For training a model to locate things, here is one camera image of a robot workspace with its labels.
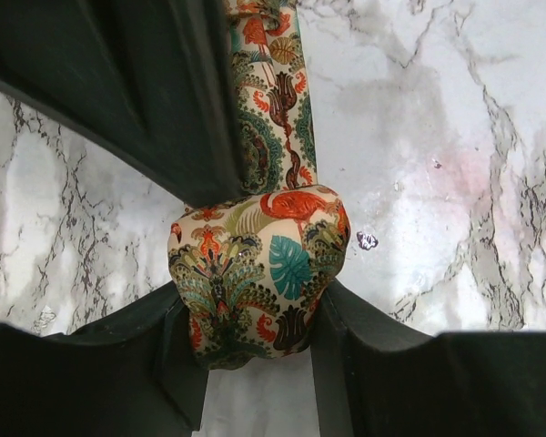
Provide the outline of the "paisley flamingo patterned tie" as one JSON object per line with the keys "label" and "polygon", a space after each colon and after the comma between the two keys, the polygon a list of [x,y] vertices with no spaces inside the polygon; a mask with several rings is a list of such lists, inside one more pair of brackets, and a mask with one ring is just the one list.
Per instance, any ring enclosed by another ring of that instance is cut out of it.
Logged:
{"label": "paisley flamingo patterned tie", "polygon": [[167,244],[192,350],[209,370],[305,350],[350,238],[342,200],[318,182],[296,3],[228,1],[225,10],[243,195],[189,208]]}

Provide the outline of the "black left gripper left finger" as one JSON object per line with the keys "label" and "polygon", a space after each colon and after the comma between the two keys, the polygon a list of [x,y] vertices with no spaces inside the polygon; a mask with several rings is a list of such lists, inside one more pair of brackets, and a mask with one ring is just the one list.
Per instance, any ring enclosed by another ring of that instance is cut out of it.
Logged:
{"label": "black left gripper left finger", "polygon": [[168,282],[71,334],[52,334],[77,391],[73,436],[189,436],[207,372],[192,357],[188,311]]}

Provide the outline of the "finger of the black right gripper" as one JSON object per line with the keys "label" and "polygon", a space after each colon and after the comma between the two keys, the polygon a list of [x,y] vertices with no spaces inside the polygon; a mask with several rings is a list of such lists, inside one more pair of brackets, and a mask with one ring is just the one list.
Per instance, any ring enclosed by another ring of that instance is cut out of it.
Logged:
{"label": "finger of the black right gripper", "polygon": [[200,208],[242,194],[219,1],[0,1],[0,91]]}

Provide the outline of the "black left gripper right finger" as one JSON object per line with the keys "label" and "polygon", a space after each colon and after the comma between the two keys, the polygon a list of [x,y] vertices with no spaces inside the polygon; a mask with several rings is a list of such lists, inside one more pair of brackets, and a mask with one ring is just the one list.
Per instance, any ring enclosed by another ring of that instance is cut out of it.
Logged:
{"label": "black left gripper right finger", "polygon": [[370,401],[363,399],[369,386],[362,379],[372,371],[356,368],[354,352],[368,346],[384,357],[388,351],[404,351],[429,339],[348,289],[325,290],[310,340],[320,434],[386,436],[373,429],[380,420],[373,418]]}

